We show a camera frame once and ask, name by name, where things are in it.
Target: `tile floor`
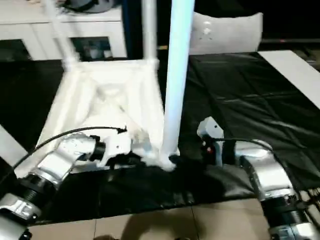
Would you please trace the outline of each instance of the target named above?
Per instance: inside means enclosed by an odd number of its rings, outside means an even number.
[[[256,199],[30,228],[32,240],[268,240]]]

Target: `black cable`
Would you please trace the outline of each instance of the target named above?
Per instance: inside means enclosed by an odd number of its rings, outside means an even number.
[[[264,149],[270,151],[274,158],[276,159],[276,161],[283,167],[283,169],[286,171],[286,173],[288,174],[289,178],[291,179],[291,181],[293,181],[292,187],[295,191],[295,193],[298,196],[298,199],[300,202],[305,202],[302,198],[302,195],[299,191],[299,189],[296,188],[297,184],[299,185],[303,185],[302,182],[300,180],[298,180],[297,177],[295,177],[295,175],[292,173],[291,169],[288,167],[287,163],[285,161],[280,160],[280,158],[276,155],[276,153],[274,152],[274,150],[272,149],[272,147],[263,144],[262,142],[259,142],[257,140],[253,140],[253,139],[246,139],[246,138],[236,138],[236,137],[231,137],[231,138],[213,138],[214,141],[216,142],[226,142],[226,141],[238,141],[238,142],[246,142],[246,143],[253,143],[256,145],[259,145],[261,147],[263,147]],[[313,215],[310,213],[309,209],[306,208],[304,210],[304,212],[308,215],[308,217],[310,218],[311,222],[313,223],[313,225],[315,225],[315,227],[320,231],[320,224],[316,221],[316,219],[313,217]]]
[[[58,135],[55,135],[53,137],[50,137],[49,139],[45,140],[44,142],[40,143],[39,145],[37,145],[32,151],[28,152],[24,157],[22,157],[16,164],[14,164],[12,166],[12,169],[2,178],[2,180],[0,181],[0,186],[1,184],[11,175],[14,173],[15,169],[22,164],[26,159],[28,159],[32,154],[34,154],[36,151],[38,151],[39,149],[41,149],[42,147],[44,147],[45,145],[47,145],[48,143],[61,138],[65,135],[68,134],[73,134],[73,133],[77,133],[77,132],[82,132],[82,131],[86,131],[86,130],[92,130],[92,129],[113,129],[113,130],[117,130],[118,134],[119,133],[123,133],[126,132],[126,129],[122,129],[122,128],[118,128],[118,127],[111,127],[111,126],[87,126],[87,127],[81,127],[81,128],[75,128],[69,131],[64,131]]]

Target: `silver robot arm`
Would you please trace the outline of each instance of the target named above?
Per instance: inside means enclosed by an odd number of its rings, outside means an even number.
[[[74,133],[63,138],[18,185],[0,200],[0,239],[29,240],[34,223],[76,161],[101,160],[106,144],[95,136]]]
[[[320,240],[317,228],[298,207],[286,171],[271,151],[255,143],[236,141],[234,156],[236,164],[249,176],[272,240]]]

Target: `white pole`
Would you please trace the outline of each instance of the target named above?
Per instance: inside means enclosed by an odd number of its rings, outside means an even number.
[[[143,58],[157,58],[157,2],[142,0]]]
[[[24,147],[0,125],[0,157],[13,166],[27,153]]]
[[[65,67],[70,70],[70,67],[78,62],[78,55],[74,50],[70,39],[67,37],[67,35],[65,35],[63,31],[63,25],[58,20],[55,2],[55,0],[45,0],[44,5],[57,40],[63,51],[63,63]]]
[[[195,0],[172,0],[163,142],[160,158],[178,148]]]

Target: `black tablecloth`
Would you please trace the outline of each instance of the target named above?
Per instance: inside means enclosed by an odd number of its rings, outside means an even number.
[[[1,80],[7,90],[0,94],[0,121],[30,149],[43,127],[62,69],[56,61],[33,62],[20,68],[12,67],[15,64],[10,68],[0,64],[2,72],[8,69]],[[158,78],[163,99],[166,75],[167,62],[160,61]],[[8,98],[21,100],[5,104],[3,101]],[[6,109],[3,114],[8,105],[14,109]],[[28,121],[19,121],[24,116]],[[303,183],[298,187],[320,186],[319,109],[257,53],[192,56],[179,138],[184,164],[170,173],[141,166],[72,174],[38,223],[254,197],[242,169],[203,164],[196,130],[208,116],[224,129],[225,137],[270,143]]]

